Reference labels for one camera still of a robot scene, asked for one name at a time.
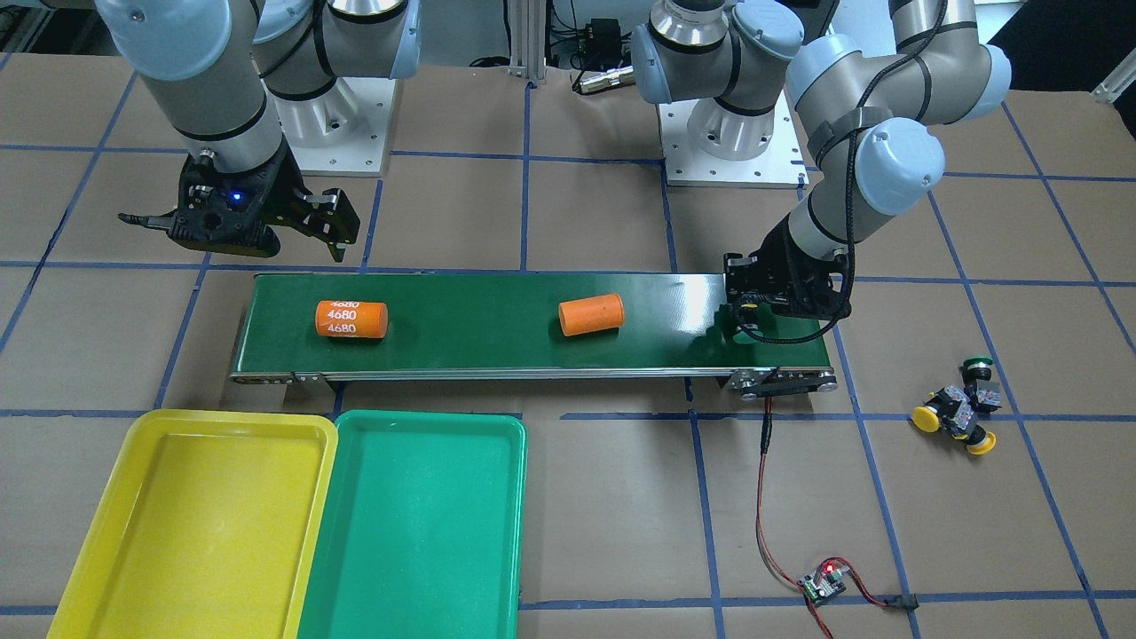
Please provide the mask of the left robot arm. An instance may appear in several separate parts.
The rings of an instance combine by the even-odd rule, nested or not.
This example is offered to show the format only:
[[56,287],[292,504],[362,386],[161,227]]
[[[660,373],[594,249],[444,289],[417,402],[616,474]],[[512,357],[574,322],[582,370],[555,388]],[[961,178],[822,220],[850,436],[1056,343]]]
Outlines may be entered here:
[[857,247],[909,211],[945,171],[930,125],[974,121],[1009,92],[1012,64],[982,43],[970,1],[893,1],[894,53],[869,56],[847,34],[811,42],[778,1],[659,1],[630,35],[650,103],[698,100],[711,121],[699,142],[725,156],[722,125],[770,125],[787,96],[822,177],[754,252],[722,258],[740,322],[755,307],[843,320]]

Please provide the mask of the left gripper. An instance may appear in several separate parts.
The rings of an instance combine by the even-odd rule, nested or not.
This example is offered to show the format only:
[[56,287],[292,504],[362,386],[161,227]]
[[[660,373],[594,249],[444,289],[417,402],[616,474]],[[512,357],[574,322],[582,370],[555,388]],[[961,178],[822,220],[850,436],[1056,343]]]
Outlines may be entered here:
[[800,320],[844,320],[851,312],[849,294],[837,292],[832,276],[847,275],[847,243],[840,243],[832,260],[811,257],[791,236],[782,221],[754,252],[722,255],[726,302],[766,304],[774,314]]

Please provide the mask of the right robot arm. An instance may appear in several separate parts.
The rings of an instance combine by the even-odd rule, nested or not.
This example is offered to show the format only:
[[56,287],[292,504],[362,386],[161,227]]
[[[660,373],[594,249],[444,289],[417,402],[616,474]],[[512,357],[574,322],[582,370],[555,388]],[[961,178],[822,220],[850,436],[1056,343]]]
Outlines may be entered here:
[[348,78],[414,77],[418,1],[98,1],[122,56],[187,156],[170,213],[122,213],[202,252],[268,258],[275,226],[344,259],[360,219],[344,190],[304,186],[296,146],[361,128]]

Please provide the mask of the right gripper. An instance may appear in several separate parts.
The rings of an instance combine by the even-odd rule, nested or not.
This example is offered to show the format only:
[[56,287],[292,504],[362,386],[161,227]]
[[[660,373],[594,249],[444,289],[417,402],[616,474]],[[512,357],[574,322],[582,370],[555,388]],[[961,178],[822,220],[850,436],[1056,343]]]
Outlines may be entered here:
[[296,158],[281,146],[251,171],[224,174],[203,156],[187,157],[178,180],[177,206],[159,216],[119,213],[125,224],[166,233],[186,249],[245,257],[279,254],[275,225],[296,230],[328,247],[341,264],[359,235],[360,221],[344,190],[312,193]]

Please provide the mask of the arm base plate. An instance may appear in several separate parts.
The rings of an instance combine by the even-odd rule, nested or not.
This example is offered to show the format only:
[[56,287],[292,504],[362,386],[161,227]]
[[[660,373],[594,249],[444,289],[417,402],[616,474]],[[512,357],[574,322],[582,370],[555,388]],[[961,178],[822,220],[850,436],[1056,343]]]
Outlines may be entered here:
[[307,177],[381,179],[400,83],[339,78],[304,101],[272,96],[296,165]]
[[755,117],[715,99],[658,105],[670,186],[807,186],[807,161],[784,96]]

